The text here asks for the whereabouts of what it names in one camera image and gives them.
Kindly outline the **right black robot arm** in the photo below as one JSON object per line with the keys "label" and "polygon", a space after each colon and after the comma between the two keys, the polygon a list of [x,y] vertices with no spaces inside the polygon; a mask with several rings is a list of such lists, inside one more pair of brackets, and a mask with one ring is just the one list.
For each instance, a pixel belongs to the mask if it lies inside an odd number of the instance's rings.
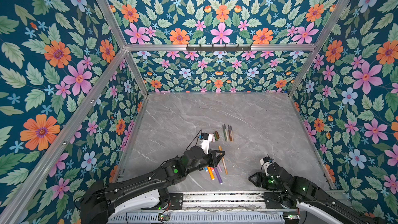
{"label": "right black robot arm", "polygon": [[326,224],[385,224],[380,217],[369,217],[337,200],[310,180],[293,176],[271,158],[261,166],[261,171],[248,180],[266,190],[263,199],[286,208],[297,208],[317,217]]}

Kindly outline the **aluminium front rail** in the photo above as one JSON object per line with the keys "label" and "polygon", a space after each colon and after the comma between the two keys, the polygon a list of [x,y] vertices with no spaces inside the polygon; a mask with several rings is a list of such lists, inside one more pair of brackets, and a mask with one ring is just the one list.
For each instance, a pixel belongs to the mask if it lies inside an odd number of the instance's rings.
{"label": "aluminium front rail", "polygon": [[[138,197],[128,200],[115,208],[112,216],[140,211],[163,212],[156,208],[160,202],[161,192],[166,190],[153,190]],[[180,210],[208,209],[208,210],[235,210],[247,209],[249,211],[289,211],[295,208],[274,208],[267,206],[262,195],[265,190],[255,191],[184,191],[183,206]]]}

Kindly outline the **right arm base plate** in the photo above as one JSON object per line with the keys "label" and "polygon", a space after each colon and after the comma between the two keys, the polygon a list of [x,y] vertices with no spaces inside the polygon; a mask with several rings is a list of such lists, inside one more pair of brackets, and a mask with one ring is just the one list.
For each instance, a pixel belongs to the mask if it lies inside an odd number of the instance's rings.
{"label": "right arm base plate", "polygon": [[274,208],[296,208],[296,199],[285,192],[265,192],[262,195],[267,206]]}

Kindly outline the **ochre brown marker pen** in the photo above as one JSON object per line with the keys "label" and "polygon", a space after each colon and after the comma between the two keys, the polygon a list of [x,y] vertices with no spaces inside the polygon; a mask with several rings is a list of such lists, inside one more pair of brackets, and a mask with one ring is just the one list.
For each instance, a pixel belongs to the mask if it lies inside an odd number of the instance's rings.
{"label": "ochre brown marker pen", "polygon": [[231,136],[232,136],[232,142],[234,142],[233,129],[232,129],[232,126],[230,126],[230,127],[231,127]]}

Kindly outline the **purple marker pen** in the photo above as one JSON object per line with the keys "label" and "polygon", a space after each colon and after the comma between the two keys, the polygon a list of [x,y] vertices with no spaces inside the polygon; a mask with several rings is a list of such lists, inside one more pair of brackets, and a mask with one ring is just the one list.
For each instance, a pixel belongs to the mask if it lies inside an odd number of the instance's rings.
{"label": "purple marker pen", "polygon": [[223,184],[223,181],[222,181],[221,175],[220,175],[220,173],[219,173],[219,171],[218,171],[217,168],[214,168],[214,173],[216,174],[216,177],[217,177],[217,179],[218,179],[219,184],[222,185],[222,184]]}

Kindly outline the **black hook bar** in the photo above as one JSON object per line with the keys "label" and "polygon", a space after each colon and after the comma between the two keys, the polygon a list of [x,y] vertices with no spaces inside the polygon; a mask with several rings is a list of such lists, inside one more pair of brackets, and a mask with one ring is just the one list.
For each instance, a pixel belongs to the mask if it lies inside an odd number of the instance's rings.
{"label": "black hook bar", "polygon": [[251,51],[252,45],[241,44],[206,44],[187,45],[188,52],[246,52]]}

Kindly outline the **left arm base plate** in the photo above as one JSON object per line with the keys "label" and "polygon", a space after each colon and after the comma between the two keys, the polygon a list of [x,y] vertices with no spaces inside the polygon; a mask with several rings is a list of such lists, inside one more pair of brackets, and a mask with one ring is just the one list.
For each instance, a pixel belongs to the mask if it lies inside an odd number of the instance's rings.
{"label": "left arm base plate", "polygon": [[183,206],[184,194],[161,192],[159,200],[160,202],[156,205],[159,210],[180,210]]}

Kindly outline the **orange marker pen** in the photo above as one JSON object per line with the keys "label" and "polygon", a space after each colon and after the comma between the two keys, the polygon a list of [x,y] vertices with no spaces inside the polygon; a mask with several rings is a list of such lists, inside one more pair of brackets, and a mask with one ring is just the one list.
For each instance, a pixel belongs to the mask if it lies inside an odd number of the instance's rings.
{"label": "orange marker pen", "polygon": [[215,176],[214,176],[214,174],[212,172],[212,169],[210,167],[207,167],[207,171],[208,171],[208,173],[210,175],[211,180],[215,180]]}

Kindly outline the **dark green brown marker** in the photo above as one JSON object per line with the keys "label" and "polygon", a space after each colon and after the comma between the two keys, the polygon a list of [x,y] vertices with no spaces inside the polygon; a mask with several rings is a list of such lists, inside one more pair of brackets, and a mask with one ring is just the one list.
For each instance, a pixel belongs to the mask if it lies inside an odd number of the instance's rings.
{"label": "dark green brown marker", "polygon": [[223,131],[225,141],[228,142],[229,141],[228,132],[227,132],[227,128],[225,125],[222,125],[222,131]]}

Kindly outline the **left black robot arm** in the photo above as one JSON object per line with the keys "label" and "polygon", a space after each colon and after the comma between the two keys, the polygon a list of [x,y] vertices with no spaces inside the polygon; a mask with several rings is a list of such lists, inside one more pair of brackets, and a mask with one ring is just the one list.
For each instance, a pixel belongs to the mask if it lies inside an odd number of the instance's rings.
{"label": "left black robot arm", "polygon": [[156,191],[155,204],[138,204],[138,209],[162,206],[169,202],[168,187],[176,185],[195,171],[216,168],[225,152],[210,149],[206,154],[199,146],[193,146],[180,157],[164,161],[158,168],[144,175],[118,183],[105,185],[93,183],[80,198],[80,218],[83,224],[106,224],[115,215],[127,212],[134,198]]}

